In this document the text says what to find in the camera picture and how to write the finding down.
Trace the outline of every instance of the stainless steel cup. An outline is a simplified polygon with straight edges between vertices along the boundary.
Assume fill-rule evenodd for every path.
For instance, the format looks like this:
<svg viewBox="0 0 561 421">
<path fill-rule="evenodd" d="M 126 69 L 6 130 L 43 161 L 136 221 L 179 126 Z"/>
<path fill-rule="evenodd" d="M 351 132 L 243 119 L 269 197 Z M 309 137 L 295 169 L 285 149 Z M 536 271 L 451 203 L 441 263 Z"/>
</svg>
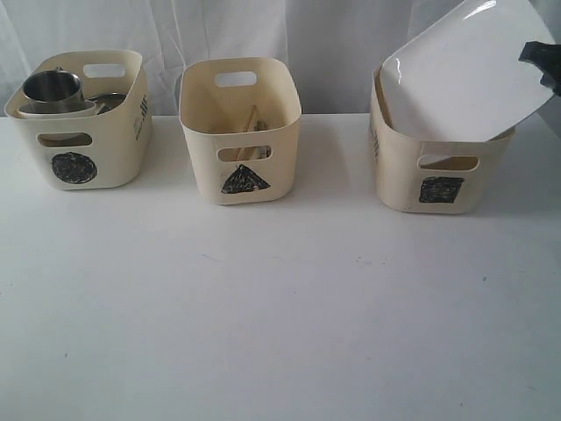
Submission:
<svg viewBox="0 0 561 421">
<path fill-rule="evenodd" d="M 22 90 L 38 114 L 72 112 L 84 105 L 80 78 L 58 68 L 29 76 Z"/>
</svg>

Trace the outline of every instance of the drawn shape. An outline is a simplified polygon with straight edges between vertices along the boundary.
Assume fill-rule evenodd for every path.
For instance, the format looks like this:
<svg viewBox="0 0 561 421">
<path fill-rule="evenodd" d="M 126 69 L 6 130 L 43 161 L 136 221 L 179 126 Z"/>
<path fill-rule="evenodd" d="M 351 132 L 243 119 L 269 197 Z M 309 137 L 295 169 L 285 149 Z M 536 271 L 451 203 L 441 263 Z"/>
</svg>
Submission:
<svg viewBox="0 0 561 421">
<path fill-rule="evenodd" d="M 259 177 L 255 172 L 240 165 L 236 171 L 228 177 L 222 187 L 225 195 L 236 195 L 238 193 L 251 193 L 257 190 L 264 190 L 271 187 L 268 182 Z"/>
<path fill-rule="evenodd" d="M 68 152 L 55 155 L 51 160 L 54 174 L 63 182 L 83 184 L 97 176 L 96 164 L 87 156 Z"/>
<path fill-rule="evenodd" d="M 421 203 L 454 203 L 464 183 L 463 178 L 429 177 L 421 187 Z"/>
</svg>

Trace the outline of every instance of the white backdrop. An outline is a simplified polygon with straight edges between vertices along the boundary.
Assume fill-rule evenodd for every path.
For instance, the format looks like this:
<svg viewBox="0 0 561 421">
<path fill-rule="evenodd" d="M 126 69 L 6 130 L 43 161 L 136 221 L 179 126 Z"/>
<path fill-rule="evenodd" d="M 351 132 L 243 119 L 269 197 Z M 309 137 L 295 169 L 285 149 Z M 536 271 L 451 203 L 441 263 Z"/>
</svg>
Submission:
<svg viewBox="0 0 561 421">
<path fill-rule="evenodd" d="M 177 113 L 184 66 L 208 58 L 254 55 L 276 57 L 289 65 L 304 112 L 366 112 L 372 70 L 458 3 L 0 0 L 0 103 L 51 55 L 130 48 L 145 57 L 155 114 Z M 532 3 L 561 39 L 561 2 Z M 559 103 L 549 104 L 543 114 L 561 133 Z"/>
</svg>

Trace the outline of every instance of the white curtain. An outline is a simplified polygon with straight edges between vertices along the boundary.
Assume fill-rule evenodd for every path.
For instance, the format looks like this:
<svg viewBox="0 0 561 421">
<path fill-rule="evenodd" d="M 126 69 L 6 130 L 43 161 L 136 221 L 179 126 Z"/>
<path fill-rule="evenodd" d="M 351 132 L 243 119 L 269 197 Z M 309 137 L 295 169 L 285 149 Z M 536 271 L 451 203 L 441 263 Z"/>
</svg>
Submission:
<svg viewBox="0 0 561 421">
<path fill-rule="evenodd" d="M 0 103 L 51 55 L 130 48 L 155 114 L 177 113 L 184 66 L 255 55 L 289 65 L 304 112 L 367 112 L 372 70 L 460 1 L 0 0 Z M 561 2 L 532 3 L 561 39 Z M 561 133 L 555 106 L 544 115 Z"/>
</svg>

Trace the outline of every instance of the black object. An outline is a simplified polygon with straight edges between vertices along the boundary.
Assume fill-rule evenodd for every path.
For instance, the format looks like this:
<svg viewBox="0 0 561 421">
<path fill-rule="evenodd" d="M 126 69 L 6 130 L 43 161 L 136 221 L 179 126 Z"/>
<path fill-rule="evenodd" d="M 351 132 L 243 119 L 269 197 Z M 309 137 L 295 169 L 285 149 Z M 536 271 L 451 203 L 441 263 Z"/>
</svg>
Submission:
<svg viewBox="0 0 561 421">
<path fill-rule="evenodd" d="M 51 160 L 54 174 L 68 184 L 91 182 L 97 176 L 96 164 L 87 156 L 68 152 L 55 155 Z"/>
<path fill-rule="evenodd" d="M 463 178 L 429 177 L 423 180 L 421 203 L 454 203 L 464 184 Z"/>
<path fill-rule="evenodd" d="M 527 42 L 518 60 L 539 68 L 543 72 L 541 84 L 561 96 L 561 45 Z"/>
<path fill-rule="evenodd" d="M 240 165 L 236 171 L 228 177 L 222 187 L 225 195 L 236 195 L 237 193 L 251 193 L 256 190 L 264 190 L 271 187 L 268 182 L 259 177 L 255 172 L 245 165 Z"/>
</svg>

